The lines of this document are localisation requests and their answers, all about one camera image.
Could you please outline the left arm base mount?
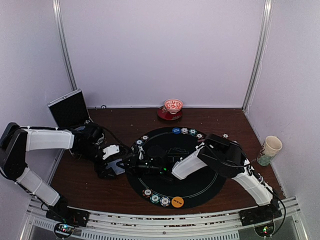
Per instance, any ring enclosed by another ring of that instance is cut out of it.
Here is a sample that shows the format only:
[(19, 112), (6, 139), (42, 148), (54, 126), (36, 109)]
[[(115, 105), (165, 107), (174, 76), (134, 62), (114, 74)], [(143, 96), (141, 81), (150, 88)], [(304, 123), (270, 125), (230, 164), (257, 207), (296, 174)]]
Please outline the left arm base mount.
[(69, 238), (76, 228), (86, 227), (90, 213), (85, 210), (75, 208), (67, 208), (65, 216), (57, 213), (53, 209), (46, 211), (46, 218), (55, 220), (57, 223), (53, 227), (53, 233), (61, 240)]

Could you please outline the blue small blind button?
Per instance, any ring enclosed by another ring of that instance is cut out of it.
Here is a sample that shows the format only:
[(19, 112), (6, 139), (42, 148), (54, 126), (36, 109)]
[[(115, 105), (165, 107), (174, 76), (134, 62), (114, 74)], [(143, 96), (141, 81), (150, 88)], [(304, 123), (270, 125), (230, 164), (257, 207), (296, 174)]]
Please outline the blue small blind button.
[(174, 127), (174, 128), (172, 129), (172, 132), (177, 135), (177, 134), (180, 134), (182, 131), (181, 131), (181, 128), (179, 128), (179, 127)]

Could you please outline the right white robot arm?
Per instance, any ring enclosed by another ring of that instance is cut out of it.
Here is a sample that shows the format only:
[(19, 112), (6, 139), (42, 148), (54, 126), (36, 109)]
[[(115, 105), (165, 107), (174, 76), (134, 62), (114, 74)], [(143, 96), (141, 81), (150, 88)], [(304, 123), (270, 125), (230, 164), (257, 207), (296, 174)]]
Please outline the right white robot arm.
[(253, 197), (259, 220), (281, 214), (277, 193), (254, 170), (241, 146), (214, 134), (159, 134), (138, 140), (121, 166), (132, 188), (155, 205), (202, 205), (232, 179)]

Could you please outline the orange black chips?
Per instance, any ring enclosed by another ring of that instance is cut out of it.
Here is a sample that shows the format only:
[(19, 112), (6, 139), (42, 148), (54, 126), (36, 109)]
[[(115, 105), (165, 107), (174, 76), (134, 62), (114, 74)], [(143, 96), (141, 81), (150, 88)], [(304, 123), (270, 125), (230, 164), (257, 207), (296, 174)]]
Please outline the orange black chips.
[(141, 139), (142, 139), (143, 141), (146, 141), (146, 140), (148, 140), (148, 138), (149, 138), (149, 137), (148, 137), (147, 135), (143, 135)]
[(202, 135), (201, 133), (198, 133), (198, 134), (196, 135), (196, 137), (197, 137), (198, 140), (201, 140), (201, 139), (203, 138), (203, 135)]
[(150, 198), (152, 196), (153, 192), (151, 189), (146, 188), (142, 191), (142, 196), (145, 198)]

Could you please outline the orange big blind button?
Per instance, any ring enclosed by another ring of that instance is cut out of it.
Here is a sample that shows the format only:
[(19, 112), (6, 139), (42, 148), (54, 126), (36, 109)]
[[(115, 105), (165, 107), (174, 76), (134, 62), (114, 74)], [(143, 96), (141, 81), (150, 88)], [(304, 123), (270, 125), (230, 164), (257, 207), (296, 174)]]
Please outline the orange big blind button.
[(184, 199), (180, 196), (175, 196), (171, 200), (171, 205), (174, 208), (181, 208), (184, 205), (184, 203), (185, 203)]

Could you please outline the grey playing card deck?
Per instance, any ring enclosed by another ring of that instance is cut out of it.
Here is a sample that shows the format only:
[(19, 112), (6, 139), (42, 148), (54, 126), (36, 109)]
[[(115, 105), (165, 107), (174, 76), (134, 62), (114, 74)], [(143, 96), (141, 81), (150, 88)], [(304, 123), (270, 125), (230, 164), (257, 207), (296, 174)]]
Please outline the grey playing card deck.
[(106, 169), (111, 168), (114, 171), (115, 175), (118, 176), (125, 173), (125, 169), (123, 168), (123, 166), (123, 160), (119, 158), (109, 162), (106, 166)]

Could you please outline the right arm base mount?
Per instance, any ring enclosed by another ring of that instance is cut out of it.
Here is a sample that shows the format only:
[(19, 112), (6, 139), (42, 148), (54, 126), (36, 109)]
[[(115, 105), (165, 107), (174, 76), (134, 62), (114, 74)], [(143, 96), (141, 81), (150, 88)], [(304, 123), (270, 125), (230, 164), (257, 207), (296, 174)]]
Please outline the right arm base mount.
[(241, 210), (239, 217), (242, 226), (253, 225), (255, 233), (262, 238), (270, 238), (276, 232), (275, 219), (282, 216), (281, 210), (263, 207)]

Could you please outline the green chips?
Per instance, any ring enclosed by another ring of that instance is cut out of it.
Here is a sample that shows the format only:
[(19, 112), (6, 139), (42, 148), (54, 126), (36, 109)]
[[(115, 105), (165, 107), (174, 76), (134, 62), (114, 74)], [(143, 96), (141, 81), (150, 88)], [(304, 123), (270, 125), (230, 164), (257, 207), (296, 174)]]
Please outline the green chips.
[(149, 199), (153, 204), (157, 204), (160, 201), (160, 196), (158, 194), (152, 194)]
[(135, 143), (139, 146), (142, 146), (144, 144), (144, 141), (141, 139), (138, 139)]
[(188, 133), (192, 136), (195, 136), (197, 134), (197, 131), (195, 129), (190, 129)]

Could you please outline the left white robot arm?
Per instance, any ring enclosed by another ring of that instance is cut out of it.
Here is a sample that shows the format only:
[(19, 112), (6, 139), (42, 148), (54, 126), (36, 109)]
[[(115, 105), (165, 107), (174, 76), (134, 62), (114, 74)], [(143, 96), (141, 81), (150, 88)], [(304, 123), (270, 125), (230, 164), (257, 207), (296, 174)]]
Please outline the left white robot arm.
[(10, 122), (0, 138), (0, 171), (40, 199), (61, 222), (67, 222), (72, 218), (68, 201), (28, 167), (26, 153), (70, 150), (93, 162), (98, 174), (106, 177), (111, 158), (130, 151), (119, 139), (115, 145), (104, 146), (107, 131), (93, 122), (69, 127), (20, 126)]

